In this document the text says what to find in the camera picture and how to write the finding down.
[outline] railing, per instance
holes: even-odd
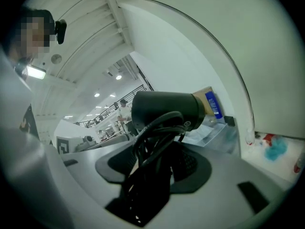
[[[132,102],[135,94],[138,92],[138,91],[145,91],[145,88],[143,85],[139,86],[138,88],[134,89],[132,92],[128,93],[126,96],[124,96],[123,98],[121,99],[125,99],[127,102]],[[109,108],[107,108],[106,110],[104,110],[103,112],[100,113],[99,116],[97,116],[96,118],[94,118],[93,120],[90,120],[90,121],[83,121],[83,122],[76,122],[75,124],[77,125],[80,125],[80,126],[84,126],[86,128],[89,128],[89,127],[93,127],[93,126],[96,126],[98,123],[100,123],[102,120],[106,119],[108,116],[110,116],[114,111],[116,111],[116,109],[118,108],[115,108],[114,104],[112,104],[111,106],[109,106]]]

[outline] blue bottle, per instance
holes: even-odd
[[[212,91],[210,91],[210,92],[207,92],[205,94],[205,96],[206,96],[207,100],[209,101],[209,104],[214,112],[216,119],[221,119],[223,117],[223,114],[221,113],[219,104],[216,100],[214,93]]]

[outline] cardboard box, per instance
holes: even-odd
[[[205,93],[211,92],[211,91],[213,91],[213,89],[209,86],[209,87],[206,87],[202,90],[199,90],[199,91],[193,93],[194,96],[200,98],[200,100],[202,101],[206,115],[214,115],[214,112],[205,96]]]

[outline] black rectangle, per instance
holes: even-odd
[[[71,165],[74,165],[74,164],[77,164],[77,163],[78,163],[78,162],[77,162],[77,160],[75,160],[75,159],[69,159],[69,160],[66,160],[66,161],[63,162],[63,164],[64,164],[66,167],[71,166]]]
[[[251,182],[238,184],[238,188],[243,193],[255,214],[264,209],[269,202]]]

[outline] black headphones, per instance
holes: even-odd
[[[65,33],[67,29],[67,22],[60,20],[55,22],[55,35],[58,44],[62,44],[65,39]]]

